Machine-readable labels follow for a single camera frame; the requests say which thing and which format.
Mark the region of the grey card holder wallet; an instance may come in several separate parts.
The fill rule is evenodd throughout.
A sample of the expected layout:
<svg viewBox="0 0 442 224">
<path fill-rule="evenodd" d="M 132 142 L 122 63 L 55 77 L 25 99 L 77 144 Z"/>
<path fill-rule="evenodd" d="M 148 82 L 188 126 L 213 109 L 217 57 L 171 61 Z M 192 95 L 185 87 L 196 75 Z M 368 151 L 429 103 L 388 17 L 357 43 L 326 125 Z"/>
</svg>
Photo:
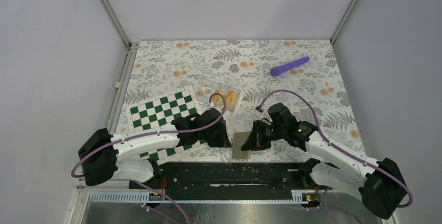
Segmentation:
<svg viewBox="0 0 442 224">
<path fill-rule="evenodd" d="M 249 160 L 251 151 L 242 151 L 241 148 L 250 135 L 249 131 L 236 132 L 233 134 L 231 159 L 232 160 Z"/>
</svg>

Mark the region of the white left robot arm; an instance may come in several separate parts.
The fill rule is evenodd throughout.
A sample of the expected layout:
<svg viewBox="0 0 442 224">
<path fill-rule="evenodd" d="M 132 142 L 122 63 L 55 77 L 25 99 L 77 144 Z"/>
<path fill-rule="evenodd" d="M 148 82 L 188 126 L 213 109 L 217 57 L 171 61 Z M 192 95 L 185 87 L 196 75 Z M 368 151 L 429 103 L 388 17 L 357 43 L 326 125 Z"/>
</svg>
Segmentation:
<svg viewBox="0 0 442 224">
<path fill-rule="evenodd" d="M 193 145 L 198 141 L 209 147 L 231 147 L 223 115 L 215 108 L 172 120 L 154 130 L 131 134 L 110 134 L 106 128 L 95 131 L 80 147 L 79 167 L 87 186 L 110 179 L 136 180 L 149 188 L 160 185 L 162 175 L 152 159 L 133 156 L 166 148 Z"/>
</svg>

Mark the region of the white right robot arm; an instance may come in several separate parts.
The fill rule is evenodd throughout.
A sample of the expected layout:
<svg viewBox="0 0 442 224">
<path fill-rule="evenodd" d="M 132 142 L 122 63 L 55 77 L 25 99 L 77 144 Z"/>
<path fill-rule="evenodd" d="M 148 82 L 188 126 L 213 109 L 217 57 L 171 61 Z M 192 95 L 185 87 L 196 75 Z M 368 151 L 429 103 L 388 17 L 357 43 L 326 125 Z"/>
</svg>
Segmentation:
<svg viewBox="0 0 442 224">
<path fill-rule="evenodd" d="M 301 166 L 299 182 L 303 187 L 327 186 L 360 200 L 378 218 L 389 219 L 393 215 L 406 196 L 406 184 L 395 161 L 380 161 L 338 142 L 326 141 L 317 126 L 298 121 L 282 103 L 272 105 L 267 112 L 271 121 L 254 121 L 242 151 L 266 150 L 272 141 L 283 139 L 324 159 L 310 158 Z"/>
</svg>

